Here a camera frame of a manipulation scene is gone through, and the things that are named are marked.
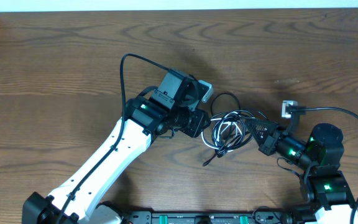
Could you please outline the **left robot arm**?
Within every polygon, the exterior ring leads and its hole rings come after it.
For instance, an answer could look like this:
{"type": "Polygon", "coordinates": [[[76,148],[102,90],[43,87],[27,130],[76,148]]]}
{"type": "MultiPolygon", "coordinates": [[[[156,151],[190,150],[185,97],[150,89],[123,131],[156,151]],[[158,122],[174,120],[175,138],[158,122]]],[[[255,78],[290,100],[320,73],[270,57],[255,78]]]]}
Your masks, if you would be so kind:
{"type": "Polygon", "coordinates": [[[167,131],[198,137],[209,126],[199,109],[213,86],[170,69],[159,86],[149,86],[126,102],[125,113],[96,152],[47,197],[34,192],[23,204],[23,223],[121,223],[101,199],[126,167],[167,131]]]}

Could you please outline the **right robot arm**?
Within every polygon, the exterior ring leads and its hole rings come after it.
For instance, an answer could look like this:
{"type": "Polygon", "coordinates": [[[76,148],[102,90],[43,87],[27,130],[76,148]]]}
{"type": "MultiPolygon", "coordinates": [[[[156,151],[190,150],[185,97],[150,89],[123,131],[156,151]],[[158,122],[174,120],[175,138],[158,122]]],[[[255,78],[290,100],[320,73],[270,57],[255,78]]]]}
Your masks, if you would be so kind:
{"type": "Polygon", "coordinates": [[[329,123],[319,123],[307,141],[298,139],[292,128],[278,123],[252,119],[246,128],[256,140],[259,151],[280,158],[303,170],[298,174],[305,204],[289,208],[281,223],[357,223],[356,201],[340,171],[344,154],[342,131],[329,123]]]}

